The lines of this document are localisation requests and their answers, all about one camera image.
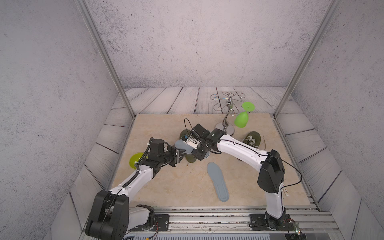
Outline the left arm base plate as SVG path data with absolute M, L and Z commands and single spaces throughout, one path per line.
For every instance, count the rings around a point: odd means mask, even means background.
M 170 215 L 158 215 L 153 217 L 152 224 L 144 224 L 128 229 L 128 232 L 167 232 L 169 230 Z

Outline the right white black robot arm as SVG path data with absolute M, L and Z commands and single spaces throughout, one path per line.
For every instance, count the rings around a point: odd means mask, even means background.
M 189 138 L 197 148 L 192 155 L 202 160 L 207 152 L 231 155 L 244 163 L 250 165 L 259 172 L 257 184 L 265 191 L 267 200 L 267 217 L 279 220 L 285 213 L 283 204 L 282 188 L 285 180 L 285 167 L 279 152 L 259 150 L 238 141 L 220 129 L 206 130 L 197 124 L 188 131 Z

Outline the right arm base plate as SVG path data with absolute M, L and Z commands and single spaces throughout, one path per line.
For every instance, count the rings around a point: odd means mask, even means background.
M 283 214 L 279 219 L 266 214 L 250 214 L 249 217 L 249 227 L 253 231 L 296 231 L 296 224 L 288 214 Z

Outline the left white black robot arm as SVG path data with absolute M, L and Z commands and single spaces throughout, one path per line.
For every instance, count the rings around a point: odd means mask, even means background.
M 85 227 L 98 240 L 122 240 L 130 230 L 158 230 L 155 210 L 147 205 L 130 208 L 134 196 L 166 165 L 175 167 L 186 155 L 161 139 L 150 138 L 147 149 L 134 162 L 135 171 L 117 187 L 95 196 Z

